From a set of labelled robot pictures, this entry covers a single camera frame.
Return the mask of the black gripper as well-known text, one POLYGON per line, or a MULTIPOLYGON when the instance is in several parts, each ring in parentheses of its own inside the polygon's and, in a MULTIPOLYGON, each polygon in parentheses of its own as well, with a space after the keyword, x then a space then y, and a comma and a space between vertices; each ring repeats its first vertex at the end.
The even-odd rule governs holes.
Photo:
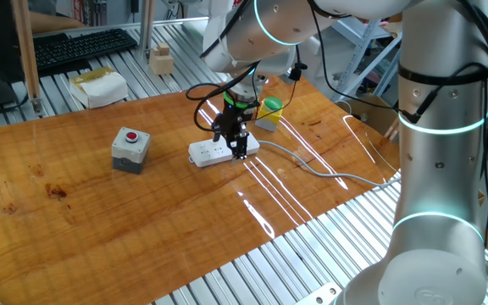
POLYGON ((213 141, 219 141, 221 135, 228 136, 228 148, 232 152, 233 159, 245 159, 249 133, 241 132, 241 124, 251 119, 252 108, 224 105, 223 111, 217 114, 212 123, 213 141))

